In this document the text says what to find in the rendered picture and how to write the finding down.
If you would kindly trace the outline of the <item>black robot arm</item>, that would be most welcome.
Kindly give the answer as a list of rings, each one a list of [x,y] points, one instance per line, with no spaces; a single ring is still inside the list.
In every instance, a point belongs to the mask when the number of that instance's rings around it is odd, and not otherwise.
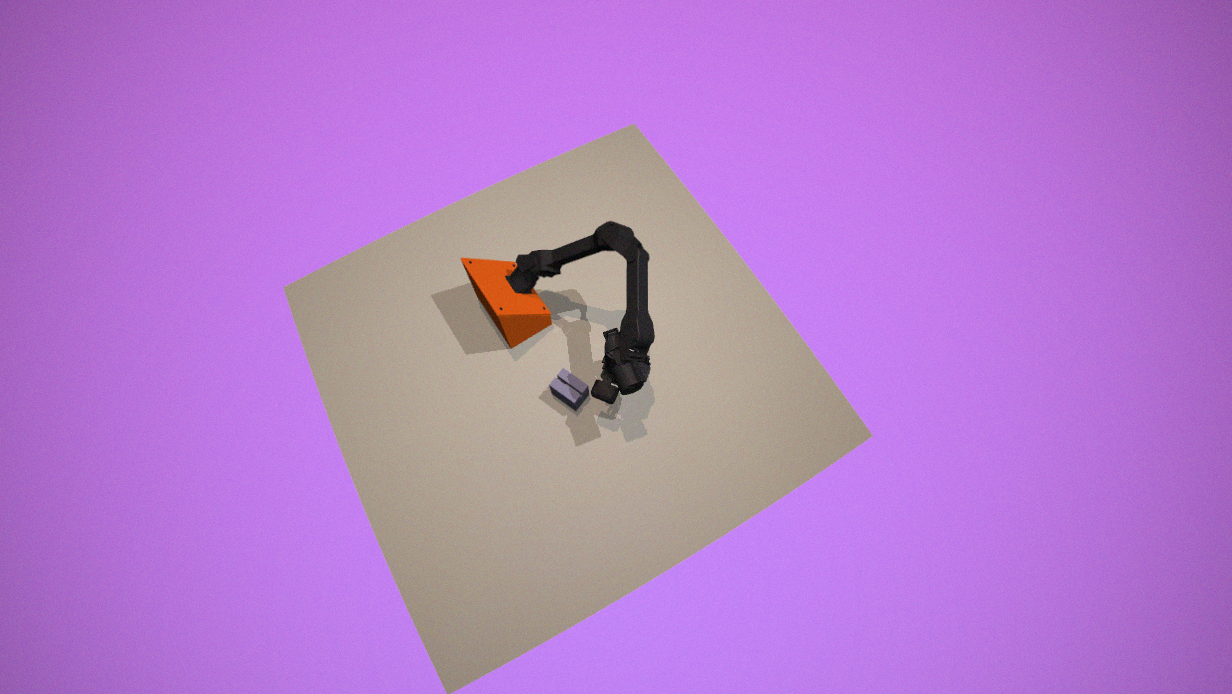
[[[572,242],[554,250],[536,250],[516,258],[517,267],[508,284],[516,293],[532,293],[538,277],[553,277],[561,267],[600,251],[617,251],[627,260],[626,313],[618,329],[602,332],[605,359],[614,366],[614,378],[621,394],[632,394],[646,383],[650,374],[647,355],[654,341],[654,327],[648,312],[648,251],[634,237],[634,232],[614,221],[599,226],[593,235]],[[639,348],[639,351],[630,351]]]

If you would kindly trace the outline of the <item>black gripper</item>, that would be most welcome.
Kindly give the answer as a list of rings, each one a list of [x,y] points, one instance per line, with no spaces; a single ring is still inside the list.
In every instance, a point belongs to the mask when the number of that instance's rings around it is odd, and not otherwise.
[[[602,357],[602,362],[604,362],[601,374],[602,381],[601,380],[595,381],[595,383],[593,385],[591,394],[596,399],[601,399],[609,404],[614,404],[618,394],[618,388],[614,386],[617,385],[612,374],[614,366],[606,361],[605,355]]]

